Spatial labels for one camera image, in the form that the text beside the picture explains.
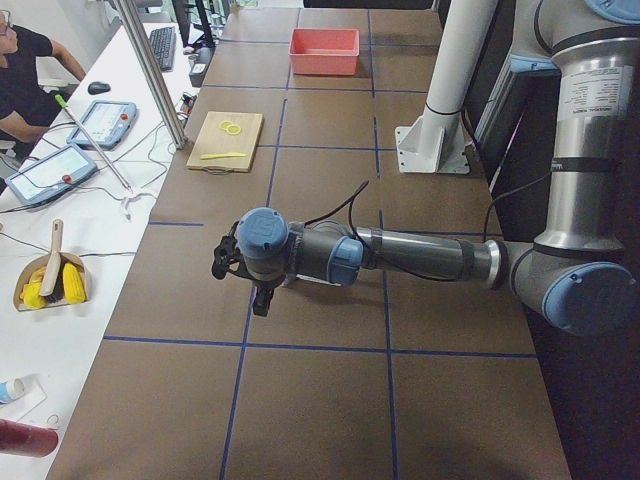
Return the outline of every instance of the white wall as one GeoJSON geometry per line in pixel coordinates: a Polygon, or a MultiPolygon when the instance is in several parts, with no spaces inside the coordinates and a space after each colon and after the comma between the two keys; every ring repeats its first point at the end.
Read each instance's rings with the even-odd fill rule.
{"type": "MultiPolygon", "coordinates": [[[[67,47],[85,70],[89,70],[109,42],[110,8],[93,0],[0,0],[17,25],[48,36],[67,47]]],[[[38,60],[40,78],[76,82],[53,59],[38,60]]]]}

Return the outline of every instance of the small bottle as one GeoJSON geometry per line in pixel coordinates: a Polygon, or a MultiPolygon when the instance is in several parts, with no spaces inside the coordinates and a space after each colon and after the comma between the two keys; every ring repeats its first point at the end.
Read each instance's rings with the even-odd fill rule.
{"type": "Polygon", "coordinates": [[[16,378],[0,383],[0,404],[11,403],[24,395],[24,384],[16,378]]]}
{"type": "Polygon", "coordinates": [[[44,457],[57,446],[55,430],[0,419],[0,453],[44,457]]]}

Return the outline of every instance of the person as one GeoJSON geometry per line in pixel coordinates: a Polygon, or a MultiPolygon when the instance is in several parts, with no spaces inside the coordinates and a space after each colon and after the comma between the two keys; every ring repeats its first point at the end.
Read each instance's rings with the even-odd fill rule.
{"type": "Polygon", "coordinates": [[[53,57],[76,79],[85,71],[60,43],[13,25],[11,12],[0,10],[0,140],[16,142],[18,158],[29,155],[60,111],[55,93],[38,85],[36,57],[53,57]]]}

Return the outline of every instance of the blue joint cap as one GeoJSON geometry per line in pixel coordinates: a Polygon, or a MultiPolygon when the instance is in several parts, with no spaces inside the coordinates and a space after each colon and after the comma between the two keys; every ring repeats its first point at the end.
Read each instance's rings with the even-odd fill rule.
{"type": "Polygon", "coordinates": [[[640,25],[638,0],[584,0],[602,18],[623,25],[640,25]]]}
{"type": "Polygon", "coordinates": [[[266,260],[275,257],[285,246],[289,226],[273,208],[260,207],[244,214],[236,233],[245,257],[266,260]]]}
{"type": "Polygon", "coordinates": [[[542,301],[543,315],[552,325],[577,336],[612,330],[631,317],[638,284],[615,263],[577,266],[558,278],[542,301]]]}
{"type": "Polygon", "coordinates": [[[362,264],[362,244],[349,237],[342,237],[331,251],[327,263],[327,280],[339,285],[352,285],[358,278],[362,264]]]}
{"type": "Polygon", "coordinates": [[[515,54],[511,54],[511,71],[531,76],[560,74],[560,69],[548,58],[523,57],[515,54]]]}

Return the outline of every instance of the white desk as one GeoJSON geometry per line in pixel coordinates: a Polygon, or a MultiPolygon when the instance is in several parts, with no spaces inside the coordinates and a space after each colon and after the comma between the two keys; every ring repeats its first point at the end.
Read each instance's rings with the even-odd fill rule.
{"type": "MultiPolygon", "coordinates": [[[[161,26],[166,25],[145,24],[147,31],[161,26]]],[[[195,93],[189,83],[188,73],[187,58],[178,47],[173,71],[163,75],[176,104],[183,92],[195,93]]],[[[138,107],[136,122],[127,137],[116,149],[107,153],[111,159],[120,157],[161,122],[160,113],[123,29],[116,33],[68,104],[80,116],[95,99],[132,101],[138,107]],[[96,80],[109,83],[111,91],[90,96],[87,86],[96,80]]],[[[61,112],[54,125],[69,120],[61,112]]],[[[63,146],[70,132],[71,128],[53,130],[45,138],[63,146]]],[[[134,186],[142,186],[163,171],[161,165],[148,159],[153,144],[154,135],[150,135],[117,163],[125,178],[134,186]]],[[[166,128],[160,128],[156,147],[150,153],[151,158],[168,166],[173,150],[166,128]]],[[[53,146],[41,141],[33,155],[41,158],[52,151],[53,146]]],[[[95,152],[92,155],[99,167],[105,166],[95,152]]],[[[163,181],[164,176],[161,176],[149,186],[159,192],[163,181]]],[[[116,197],[122,197],[124,193],[108,168],[82,186],[103,187],[116,197]]],[[[62,251],[76,255],[135,252],[154,202],[149,196],[132,202],[129,206],[131,220],[127,220],[121,213],[120,202],[105,192],[75,190],[44,208],[0,214],[0,222],[4,224],[3,233],[47,250],[52,221],[61,218],[64,221],[62,251]]],[[[17,206],[17,198],[7,188],[0,196],[0,211],[17,206]]],[[[20,422],[56,428],[62,441],[133,256],[83,257],[92,281],[90,300],[86,303],[17,312],[12,297],[18,275],[31,260],[45,253],[0,236],[0,381],[19,377],[37,380],[47,398],[20,422]]],[[[45,478],[56,452],[41,459],[0,454],[1,476],[22,480],[45,478]]]]}

